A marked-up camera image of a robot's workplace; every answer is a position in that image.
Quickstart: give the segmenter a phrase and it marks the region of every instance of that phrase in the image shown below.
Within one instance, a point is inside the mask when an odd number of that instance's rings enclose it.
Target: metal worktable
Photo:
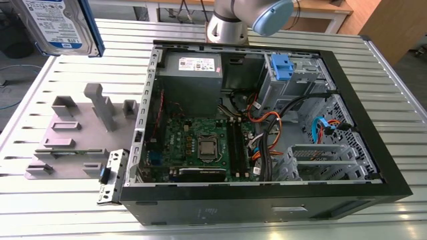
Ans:
[[[44,135],[57,95],[90,102],[102,83],[114,103],[140,101],[152,40],[204,41],[204,26],[98,20],[103,58],[51,57],[0,135],[0,237],[150,239],[424,239],[427,237],[427,115],[372,44],[358,36],[279,32],[250,44],[335,52],[414,195],[334,221],[142,226],[123,206],[96,206],[95,179],[23,177]]]

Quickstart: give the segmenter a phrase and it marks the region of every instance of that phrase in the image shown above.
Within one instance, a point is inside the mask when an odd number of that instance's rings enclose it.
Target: floor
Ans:
[[[427,109],[427,55],[419,58],[414,55],[414,52],[408,52],[394,66],[394,70]]]
[[[135,20],[136,14],[135,9],[128,6],[104,6],[94,5],[92,6],[94,16],[96,18],[110,18],[119,20]],[[176,15],[178,9],[175,9],[171,14]],[[160,9],[160,21],[168,23],[178,23],[179,21],[184,23],[191,23],[187,17],[187,12],[182,11],[179,19],[171,14],[167,9]],[[138,18],[144,20],[147,18],[147,11],[143,8],[139,13]],[[195,24],[204,24],[206,17],[202,11],[195,11],[192,13],[192,22]],[[47,57],[41,56],[37,51],[23,58],[23,59],[8,59],[0,53],[0,69],[9,65],[36,65],[43,67]],[[402,58],[400,62],[394,66],[394,69],[403,79],[407,87],[412,91],[415,97],[418,98],[420,104],[427,109],[427,55],[420,58],[414,57],[414,53],[408,52]],[[4,129],[9,118],[15,112],[17,106],[8,107],[9,105],[17,103],[25,93],[31,84],[37,76],[40,69],[36,67],[11,67],[8,69],[0,70],[0,78],[4,78],[8,81],[5,87],[0,86],[0,131]]]

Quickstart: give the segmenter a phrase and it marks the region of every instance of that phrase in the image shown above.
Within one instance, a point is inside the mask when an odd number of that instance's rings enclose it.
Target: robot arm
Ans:
[[[207,37],[214,43],[244,44],[248,26],[262,36],[276,33],[294,11],[292,0],[218,0]]]

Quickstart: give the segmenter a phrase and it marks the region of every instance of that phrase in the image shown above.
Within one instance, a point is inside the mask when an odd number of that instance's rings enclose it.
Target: motherboard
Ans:
[[[247,144],[254,125],[242,119],[170,118],[162,151],[148,151],[144,181],[248,182]]]

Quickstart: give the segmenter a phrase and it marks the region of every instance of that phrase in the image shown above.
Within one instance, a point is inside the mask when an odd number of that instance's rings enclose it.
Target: blue hard drive label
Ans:
[[[63,0],[21,0],[45,40],[57,48],[79,49],[83,45],[73,21],[67,17]]]

